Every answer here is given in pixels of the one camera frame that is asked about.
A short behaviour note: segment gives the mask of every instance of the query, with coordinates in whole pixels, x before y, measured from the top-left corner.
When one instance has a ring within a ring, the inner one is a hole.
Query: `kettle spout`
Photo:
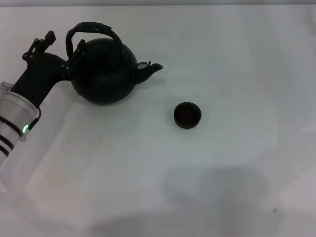
[[[154,63],[151,65],[150,61],[149,63],[142,62],[142,63],[137,64],[135,75],[133,78],[134,83],[140,84],[146,81],[149,77],[151,77],[152,74],[154,74],[155,72],[158,72],[161,69],[163,69],[162,65],[158,63]]]

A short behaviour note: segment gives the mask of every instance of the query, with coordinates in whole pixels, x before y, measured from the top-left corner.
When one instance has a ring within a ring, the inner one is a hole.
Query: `black ring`
[[[10,152],[1,145],[0,145],[0,151],[2,151],[6,155],[6,157],[8,157],[10,154]]]
[[[23,136],[22,131],[13,123],[11,123],[9,120],[5,119],[4,117],[0,116],[0,121],[11,127],[14,131],[16,131],[20,137]]]
[[[8,147],[10,147],[11,150],[13,150],[14,148],[14,145],[12,142],[10,142],[8,139],[6,139],[5,137],[3,137],[1,134],[0,134],[0,140],[3,141]]]

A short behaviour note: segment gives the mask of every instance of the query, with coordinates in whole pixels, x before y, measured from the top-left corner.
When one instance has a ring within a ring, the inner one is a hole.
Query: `metal cylinder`
[[[36,107],[27,99],[14,92],[3,93],[0,98],[0,165],[36,115]]]

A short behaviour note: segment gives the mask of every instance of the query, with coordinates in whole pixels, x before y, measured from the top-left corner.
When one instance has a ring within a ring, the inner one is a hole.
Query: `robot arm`
[[[23,55],[28,67],[11,90],[0,98],[0,165],[24,133],[40,118],[40,105],[59,81],[65,80],[61,69],[66,61],[45,53],[56,37],[52,31],[45,39],[35,39]]]

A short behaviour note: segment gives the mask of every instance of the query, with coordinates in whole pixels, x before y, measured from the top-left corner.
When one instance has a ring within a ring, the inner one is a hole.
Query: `round black lid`
[[[174,110],[174,120],[181,128],[195,127],[202,117],[202,112],[196,104],[183,102]]]

